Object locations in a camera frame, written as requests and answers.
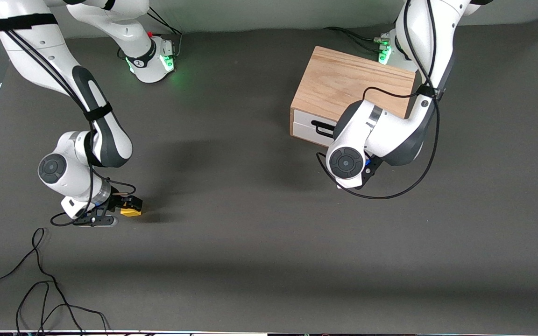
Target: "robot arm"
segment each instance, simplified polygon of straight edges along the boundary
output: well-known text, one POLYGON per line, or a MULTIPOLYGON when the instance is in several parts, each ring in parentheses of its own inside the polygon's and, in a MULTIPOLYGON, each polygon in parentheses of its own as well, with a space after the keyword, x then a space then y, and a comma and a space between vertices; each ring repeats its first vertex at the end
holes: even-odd
MULTIPOLYGON (((13 19, 5 19, 30 19, 34 14, 51 18, 48 2, 55 5, 59 1, 0 0, 0 22, 4 21, 13 26, 13 19)), ((41 181, 66 196, 62 207, 69 217, 76 219, 95 206, 109 202, 114 193, 107 180, 92 175, 90 166, 121 167, 132 156, 132 142, 120 126, 94 76, 80 66, 69 52, 54 19, 34 24, 30 28, 11 29, 57 70, 71 87, 83 107, 84 116, 94 127, 93 132, 76 131, 63 134, 57 147, 41 160, 38 168, 41 181)), ((0 30, 0 39, 12 64, 24 78, 36 85, 68 94, 53 75, 16 44, 4 29, 0 30)))
POLYGON ((427 71, 427 74, 420 71, 423 83, 427 83, 428 78, 437 90, 429 91, 429 87, 422 85, 408 119, 382 111, 366 100, 355 102, 346 109, 333 132, 334 142, 327 150, 326 164, 337 183, 347 189, 361 187, 374 174, 374 171, 365 169, 371 160, 401 166, 412 162, 420 153, 433 117, 433 99, 440 99, 453 65, 455 28, 466 10, 474 12, 478 8, 478 5, 471 4, 471 0, 431 0, 435 21, 435 27, 432 27, 427 0, 407 1, 410 4, 406 2, 402 8, 396 28, 381 37, 395 42, 388 64, 406 70, 420 70, 416 55, 427 71), (436 43, 433 40, 434 30, 436 43))
POLYGON ((171 41, 145 32, 135 19, 145 15, 149 0, 75 0, 68 11, 77 20, 99 28, 126 54, 130 71, 144 83, 163 79, 174 69, 171 41))

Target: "circular joint cover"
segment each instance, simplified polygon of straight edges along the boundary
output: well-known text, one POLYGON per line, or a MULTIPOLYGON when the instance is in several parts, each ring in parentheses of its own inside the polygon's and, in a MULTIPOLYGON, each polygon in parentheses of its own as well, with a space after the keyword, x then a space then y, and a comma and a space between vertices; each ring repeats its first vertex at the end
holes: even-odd
POLYGON ((355 177, 360 174, 363 166, 364 162, 361 154, 351 147, 338 148, 329 157, 331 172, 341 179, 355 177))
POLYGON ((59 154, 49 154, 39 164, 39 177, 45 183, 56 183, 66 171, 66 159, 59 154))

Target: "green led light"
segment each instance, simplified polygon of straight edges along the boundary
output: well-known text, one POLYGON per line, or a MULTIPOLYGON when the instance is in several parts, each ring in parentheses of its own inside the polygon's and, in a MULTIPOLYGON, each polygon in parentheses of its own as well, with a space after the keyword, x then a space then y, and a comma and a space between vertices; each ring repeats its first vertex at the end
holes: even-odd
POLYGON ((159 55, 159 59, 161 60, 161 63, 163 64, 163 67, 167 72, 173 70, 173 60, 171 59, 171 56, 163 56, 159 55))
POLYGON ((391 55, 391 47, 388 45, 385 50, 381 51, 380 57, 379 57, 379 63, 381 64, 387 64, 387 61, 389 60, 389 56, 391 55))
POLYGON ((128 60, 128 57, 126 57, 126 63, 128 63, 128 66, 130 67, 130 72, 134 74, 134 69, 132 69, 132 64, 130 64, 130 61, 128 60))

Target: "gray wall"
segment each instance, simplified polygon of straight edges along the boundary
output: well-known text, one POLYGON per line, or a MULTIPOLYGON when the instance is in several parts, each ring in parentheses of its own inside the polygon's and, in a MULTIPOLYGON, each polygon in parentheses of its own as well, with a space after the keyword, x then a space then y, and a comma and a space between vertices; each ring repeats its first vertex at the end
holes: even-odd
MULTIPOLYGON (((261 28, 367 27, 391 23, 402 0, 151 0, 171 25, 182 32, 242 31, 261 28)), ((54 8, 66 38, 105 36, 54 8)), ((538 19, 538 0, 495 0, 462 21, 463 25, 524 23, 538 19)), ((147 30, 166 31, 149 17, 147 30)))

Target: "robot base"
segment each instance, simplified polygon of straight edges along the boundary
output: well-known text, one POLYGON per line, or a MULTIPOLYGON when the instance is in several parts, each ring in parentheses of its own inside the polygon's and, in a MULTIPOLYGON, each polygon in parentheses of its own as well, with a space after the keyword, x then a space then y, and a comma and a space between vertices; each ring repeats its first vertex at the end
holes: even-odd
POLYGON ((387 57, 385 62, 382 62, 383 64, 387 64, 390 66, 394 66, 395 68, 400 68, 412 72, 416 72, 418 70, 418 66, 414 64, 413 61, 407 60, 406 56, 404 56, 404 53, 402 53, 396 46, 396 29, 392 29, 387 33, 381 34, 381 38, 389 38, 390 44, 391 44, 391 51, 389 54, 389 57, 387 57))
POLYGON ((158 36, 153 36, 151 40, 156 45, 156 55, 153 56, 145 68, 133 66, 126 58, 126 62, 130 66, 130 72, 135 74, 136 78, 143 83, 158 82, 175 68, 172 42, 163 40, 158 36))

